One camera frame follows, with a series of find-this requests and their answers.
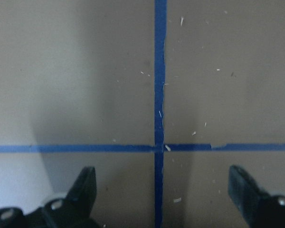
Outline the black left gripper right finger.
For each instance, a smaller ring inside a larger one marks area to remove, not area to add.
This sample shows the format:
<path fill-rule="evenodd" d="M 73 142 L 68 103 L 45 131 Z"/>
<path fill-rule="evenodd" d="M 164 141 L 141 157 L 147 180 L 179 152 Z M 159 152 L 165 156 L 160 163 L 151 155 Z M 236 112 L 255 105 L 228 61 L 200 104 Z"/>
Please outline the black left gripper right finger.
<path fill-rule="evenodd" d="M 285 228 L 285 195 L 270 194 L 241 166 L 229 168 L 228 194 L 250 228 Z"/>

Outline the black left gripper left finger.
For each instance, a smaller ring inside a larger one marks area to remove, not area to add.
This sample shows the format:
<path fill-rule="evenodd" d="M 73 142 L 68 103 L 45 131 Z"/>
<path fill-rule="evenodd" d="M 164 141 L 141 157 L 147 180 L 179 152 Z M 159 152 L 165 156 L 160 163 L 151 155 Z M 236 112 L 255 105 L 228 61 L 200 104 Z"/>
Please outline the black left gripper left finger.
<path fill-rule="evenodd" d="M 94 167 L 84 167 L 64 198 L 49 201 L 42 208 L 49 228 L 96 228 L 90 218 L 97 187 Z"/>

